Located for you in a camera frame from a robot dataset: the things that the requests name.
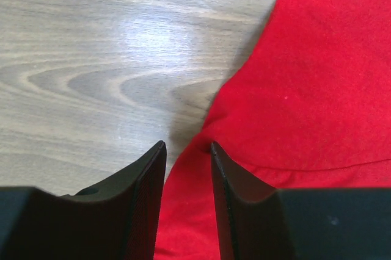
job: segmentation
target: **small hole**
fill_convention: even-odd
[[[79,191],[75,196],[93,195],[99,192],[98,188],[88,187]]]

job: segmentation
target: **wooden floor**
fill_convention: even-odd
[[[74,193],[158,140],[169,169],[275,0],[0,0],[0,184]]]

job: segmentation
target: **black plastic part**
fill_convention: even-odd
[[[222,260],[391,259],[391,189],[275,189],[212,145]]]
[[[152,260],[165,169],[158,142],[75,196],[0,188],[0,259]]]

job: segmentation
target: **red fabric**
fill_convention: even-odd
[[[391,186],[391,0],[278,0],[163,193],[156,260],[218,260],[210,143],[276,187]]]

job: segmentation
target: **wood grain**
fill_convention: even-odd
[[[74,193],[173,162],[275,0],[0,0],[0,184]]]

